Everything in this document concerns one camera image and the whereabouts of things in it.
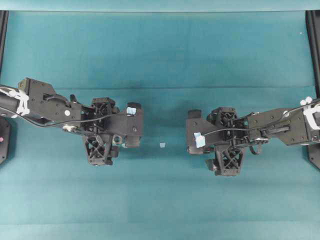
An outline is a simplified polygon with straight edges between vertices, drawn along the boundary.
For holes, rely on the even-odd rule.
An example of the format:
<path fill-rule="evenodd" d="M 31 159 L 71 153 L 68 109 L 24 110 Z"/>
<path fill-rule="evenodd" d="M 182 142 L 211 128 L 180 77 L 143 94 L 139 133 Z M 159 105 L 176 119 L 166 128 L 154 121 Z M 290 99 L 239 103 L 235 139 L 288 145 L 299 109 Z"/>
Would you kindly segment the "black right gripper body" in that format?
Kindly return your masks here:
<path fill-rule="evenodd" d="M 223 129 L 210 136 L 219 137 L 212 144 L 211 151 L 214 158 L 206 160 L 209 170 L 215 175 L 238 175 L 245 157 L 245 148 L 240 146 L 245 142 L 245 117 L 238 117 L 237 111 L 232 107 L 218 107 L 211 111 L 206 120 L 215 127 Z"/>

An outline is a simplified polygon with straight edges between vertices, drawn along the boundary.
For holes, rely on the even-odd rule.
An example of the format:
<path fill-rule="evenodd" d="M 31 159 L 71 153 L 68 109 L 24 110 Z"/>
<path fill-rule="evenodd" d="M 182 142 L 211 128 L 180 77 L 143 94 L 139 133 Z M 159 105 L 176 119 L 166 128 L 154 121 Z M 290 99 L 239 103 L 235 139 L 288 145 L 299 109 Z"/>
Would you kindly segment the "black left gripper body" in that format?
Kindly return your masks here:
<path fill-rule="evenodd" d="M 119 154 L 117 146 L 113 146 L 114 134 L 107 130 L 110 115 L 119 113 L 116 102 L 108 97 L 94 98 L 91 106 L 85 108 L 84 119 L 91 120 L 81 124 L 82 136 L 88 163 L 94 166 L 113 164 L 112 158 Z"/>

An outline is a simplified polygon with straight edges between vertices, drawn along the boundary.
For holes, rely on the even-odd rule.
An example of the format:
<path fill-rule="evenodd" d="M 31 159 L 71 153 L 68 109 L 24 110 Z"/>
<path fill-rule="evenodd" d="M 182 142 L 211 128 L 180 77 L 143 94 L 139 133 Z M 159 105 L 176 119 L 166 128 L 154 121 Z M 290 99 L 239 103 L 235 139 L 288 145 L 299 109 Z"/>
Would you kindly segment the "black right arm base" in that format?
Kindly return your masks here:
<path fill-rule="evenodd" d="M 310 144 L 305 147 L 306 159 L 318 171 L 320 170 L 320 144 Z"/>

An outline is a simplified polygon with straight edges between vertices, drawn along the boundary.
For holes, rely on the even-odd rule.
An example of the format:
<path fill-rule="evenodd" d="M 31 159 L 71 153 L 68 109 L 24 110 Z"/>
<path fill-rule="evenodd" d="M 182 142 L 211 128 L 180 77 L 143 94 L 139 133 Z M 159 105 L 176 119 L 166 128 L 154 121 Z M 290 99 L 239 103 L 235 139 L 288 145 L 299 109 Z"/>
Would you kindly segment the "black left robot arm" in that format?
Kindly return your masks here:
<path fill-rule="evenodd" d="M 88 163 L 112 165 L 119 154 L 113 133 L 106 130 L 111 115 L 120 111 L 108 97 L 93 98 L 89 106 L 75 95 L 66 98 L 49 83 L 26 77 L 17 88 L 1 85 L 0 113 L 9 118 L 25 118 L 42 128 L 60 128 L 82 137 Z"/>

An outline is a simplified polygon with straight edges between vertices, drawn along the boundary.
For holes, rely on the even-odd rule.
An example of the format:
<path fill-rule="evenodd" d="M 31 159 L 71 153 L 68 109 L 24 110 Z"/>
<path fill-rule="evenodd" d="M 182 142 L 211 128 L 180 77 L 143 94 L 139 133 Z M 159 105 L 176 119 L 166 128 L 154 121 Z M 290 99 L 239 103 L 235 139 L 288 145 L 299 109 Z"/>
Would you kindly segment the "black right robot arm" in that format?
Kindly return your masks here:
<path fill-rule="evenodd" d="M 295 108 L 252 112 L 243 117 L 233 108 L 219 107 L 206 119 L 218 128 L 205 133 L 206 137 L 218 138 L 205 148 L 206 153 L 214 152 L 214 158 L 205 162 L 216 176 L 238 175 L 246 149 L 257 156 L 272 138 L 287 146 L 309 145 L 320 139 L 320 100 L 311 97 Z"/>

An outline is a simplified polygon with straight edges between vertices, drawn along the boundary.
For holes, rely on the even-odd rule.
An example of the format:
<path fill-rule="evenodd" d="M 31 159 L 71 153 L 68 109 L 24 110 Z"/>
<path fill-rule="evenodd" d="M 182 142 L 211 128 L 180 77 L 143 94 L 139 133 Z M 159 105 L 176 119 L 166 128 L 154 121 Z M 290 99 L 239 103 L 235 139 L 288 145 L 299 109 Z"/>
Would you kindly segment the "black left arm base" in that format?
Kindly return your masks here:
<path fill-rule="evenodd" d="M 6 118 L 0 118 L 0 164 L 2 165 L 9 156 L 12 125 Z"/>

